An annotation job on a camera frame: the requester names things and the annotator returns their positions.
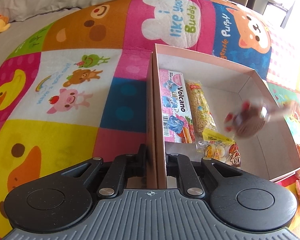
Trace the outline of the pink Volcano snack pack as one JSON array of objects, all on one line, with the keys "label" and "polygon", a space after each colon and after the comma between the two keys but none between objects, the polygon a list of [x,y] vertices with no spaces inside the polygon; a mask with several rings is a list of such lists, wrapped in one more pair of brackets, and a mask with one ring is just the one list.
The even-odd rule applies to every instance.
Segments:
[{"label": "pink Volcano snack pack", "polygon": [[164,140],[194,143],[194,125],[183,74],[160,69],[159,85]]}]

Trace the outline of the yellow cartoon snack packet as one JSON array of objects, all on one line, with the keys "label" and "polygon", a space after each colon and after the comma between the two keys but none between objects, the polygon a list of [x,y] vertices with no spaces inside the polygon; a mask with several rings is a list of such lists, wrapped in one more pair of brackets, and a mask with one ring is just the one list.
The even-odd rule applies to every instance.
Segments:
[{"label": "yellow cartoon snack packet", "polygon": [[241,166],[241,155],[237,143],[214,130],[204,129],[204,157],[213,158],[233,167]]}]

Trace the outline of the sesame stick snack packet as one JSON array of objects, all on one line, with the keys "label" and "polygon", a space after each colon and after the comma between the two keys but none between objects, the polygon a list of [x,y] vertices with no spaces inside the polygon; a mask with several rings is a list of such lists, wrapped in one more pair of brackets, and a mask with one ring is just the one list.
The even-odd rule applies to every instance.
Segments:
[{"label": "sesame stick snack packet", "polygon": [[197,152],[203,152],[204,140],[202,133],[206,128],[217,131],[217,126],[210,112],[210,107],[199,81],[185,80],[187,96],[190,104]]}]

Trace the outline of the brown red snack packet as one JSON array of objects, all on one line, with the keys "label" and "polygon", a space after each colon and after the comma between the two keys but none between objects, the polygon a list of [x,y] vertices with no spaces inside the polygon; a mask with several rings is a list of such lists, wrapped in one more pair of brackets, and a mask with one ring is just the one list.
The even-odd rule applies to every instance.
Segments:
[{"label": "brown red snack packet", "polygon": [[289,101],[278,106],[266,98],[245,100],[237,110],[225,117],[224,129],[238,138],[249,138],[265,124],[291,115],[297,105],[296,102]]}]

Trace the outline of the pink cardboard box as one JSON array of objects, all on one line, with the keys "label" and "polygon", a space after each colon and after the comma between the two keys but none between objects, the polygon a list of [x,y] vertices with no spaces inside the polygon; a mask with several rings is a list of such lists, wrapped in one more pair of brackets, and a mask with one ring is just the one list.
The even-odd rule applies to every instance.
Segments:
[{"label": "pink cardboard box", "polygon": [[[197,160],[195,144],[165,145],[161,114],[159,70],[180,72],[186,79],[200,81],[218,131],[224,119],[246,100],[265,98],[277,107],[266,83],[254,69],[197,51],[156,44],[147,74],[147,185],[167,186],[166,153],[180,153]],[[300,169],[295,141],[283,117],[271,121],[256,135],[236,139],[241,168],[269,181],[278,181]]]}]

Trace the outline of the colourful cartoon play mat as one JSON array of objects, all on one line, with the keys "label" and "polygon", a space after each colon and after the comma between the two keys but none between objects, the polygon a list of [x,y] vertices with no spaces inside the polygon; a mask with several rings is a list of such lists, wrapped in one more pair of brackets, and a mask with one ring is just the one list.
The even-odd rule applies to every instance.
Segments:
[{"label": "colourful cartoon play mat", "polygon": [[113,0],[43,27],[0,67],[0,239],[19,185],[146,141],[146,79],[155,44],[255,69],[277,102],[300,98],[300,67],[282,29],[227,0]]}]

